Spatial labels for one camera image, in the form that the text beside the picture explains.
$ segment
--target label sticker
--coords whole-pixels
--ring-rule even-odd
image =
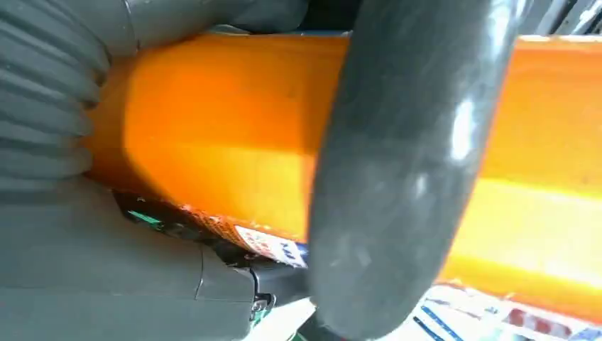
[[[431,287],[402,325],[378,341],[602,341],[592,324],[470,288]]]
[[[303,256],[306,254],[304,247],[299,247],[297,243],[288,239],[238,225],[234,226],[245,243],[258,254],[297,268],[307,268],[303,260]]]

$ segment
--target orange tube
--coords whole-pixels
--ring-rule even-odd
[[[527,39],[440,278],[602,323],[602,45]],[[118,63],[91,176],[305,242],[346,44],[202,36]]]

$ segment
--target orange cylinder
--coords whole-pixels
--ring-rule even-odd
[[[602,45],[574,39],[518,42],[440,278],[602,322]],[[90,175],[264,254],[264,236],[304,243],[346,46],[209,35],[119,61],[90,113]]]

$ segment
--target black plastic part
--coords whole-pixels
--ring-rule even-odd
[[[256,0],[230,24],[254,33],[295,30],[307,13],[307,0]]]
[[[310,291],[341,336],[389,333],[437,276],[518,19],[515,0],[363,3],[310,211]]]
[[[309,297],[307,269],[293,268],[273,261],[252,261],[251,273],[256,280],[257,293],[275,297],[276,307]]]

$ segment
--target white surface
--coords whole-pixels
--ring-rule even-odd
[[[244,341],[286,341],[316,311],[309,298],[274,309]]]

